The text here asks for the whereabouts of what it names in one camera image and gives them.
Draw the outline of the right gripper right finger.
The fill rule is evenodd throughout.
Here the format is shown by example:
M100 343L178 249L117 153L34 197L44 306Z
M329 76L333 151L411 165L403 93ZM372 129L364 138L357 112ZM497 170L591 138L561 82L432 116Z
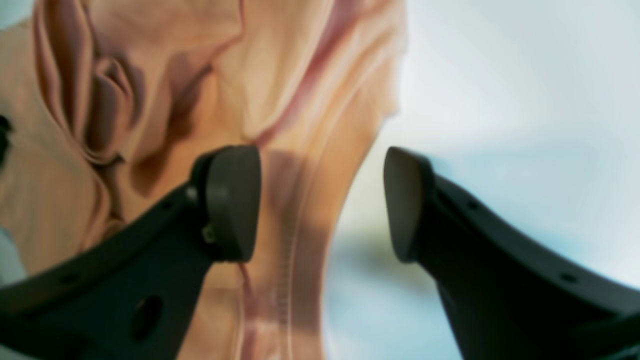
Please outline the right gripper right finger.
M637 360L640 294L512 227L430 160L391 146L391 243L436 283L465 360Z

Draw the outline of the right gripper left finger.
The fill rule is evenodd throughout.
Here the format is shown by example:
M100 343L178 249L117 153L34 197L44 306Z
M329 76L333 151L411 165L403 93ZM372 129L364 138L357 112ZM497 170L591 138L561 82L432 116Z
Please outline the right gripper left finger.
M32 360L174 360L217 263L252 259L258 148L204 153L190 178L108 240L1 289L1 346Z

